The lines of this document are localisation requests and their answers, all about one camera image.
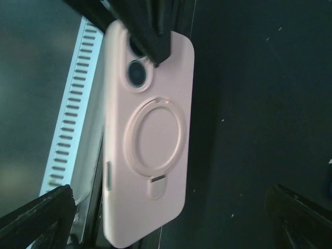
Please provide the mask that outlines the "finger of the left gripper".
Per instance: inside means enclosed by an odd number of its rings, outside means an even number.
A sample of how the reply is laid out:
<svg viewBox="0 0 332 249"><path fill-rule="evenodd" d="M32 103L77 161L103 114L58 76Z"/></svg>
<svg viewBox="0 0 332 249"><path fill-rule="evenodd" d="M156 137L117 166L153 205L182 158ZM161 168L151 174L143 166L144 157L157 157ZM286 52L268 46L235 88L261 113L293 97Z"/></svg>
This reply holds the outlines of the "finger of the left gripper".
<svg viewBox="0 0 332 249"><path fill-rule="evenodd" d="M114 0L110 10L101 1L66 0L73 10L87 18L103 33L115 20L120 20L132 40L154 65L171 54L172 1Z"/></svg>

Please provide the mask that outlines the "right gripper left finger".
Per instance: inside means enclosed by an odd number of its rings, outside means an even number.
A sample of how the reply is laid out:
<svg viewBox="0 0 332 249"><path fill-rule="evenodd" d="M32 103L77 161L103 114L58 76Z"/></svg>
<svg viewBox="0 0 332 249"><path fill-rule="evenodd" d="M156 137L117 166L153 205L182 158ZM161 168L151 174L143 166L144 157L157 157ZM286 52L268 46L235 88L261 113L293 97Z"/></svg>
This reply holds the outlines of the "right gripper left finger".
<svg viewBox="0 0 332 249"><path fill-rule="evenodd" d="M1 217L1 248L66 248L74 217L72 188L59 186Z"/></svg>

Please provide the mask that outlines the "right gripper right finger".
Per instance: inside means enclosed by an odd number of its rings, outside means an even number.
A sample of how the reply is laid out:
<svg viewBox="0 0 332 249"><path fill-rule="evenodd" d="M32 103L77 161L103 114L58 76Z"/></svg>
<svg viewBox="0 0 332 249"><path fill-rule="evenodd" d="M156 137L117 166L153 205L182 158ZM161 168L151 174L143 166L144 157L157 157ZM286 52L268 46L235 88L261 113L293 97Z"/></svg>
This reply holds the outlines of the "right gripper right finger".
<svg viewBox="0 0 332 249"><path fill-rule="evenodd" d="M277 184L266 194L275 248L331 248L331 210Z"/></svg>

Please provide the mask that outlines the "pink cased phone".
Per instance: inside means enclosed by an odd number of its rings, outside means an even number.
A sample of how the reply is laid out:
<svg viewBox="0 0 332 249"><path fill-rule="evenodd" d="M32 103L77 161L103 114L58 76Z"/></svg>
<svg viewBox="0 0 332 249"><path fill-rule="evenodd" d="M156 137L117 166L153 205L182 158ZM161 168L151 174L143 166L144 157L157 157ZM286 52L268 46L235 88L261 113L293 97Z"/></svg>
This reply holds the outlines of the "pink cased phone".
<svg viewBox="0 0 332 249"><path fill-rule="evenodd" d="M103 231L125 248L184 207L195 52L172 32L170 56L154 67L133 52L120 21L103 45Z"/></svg>

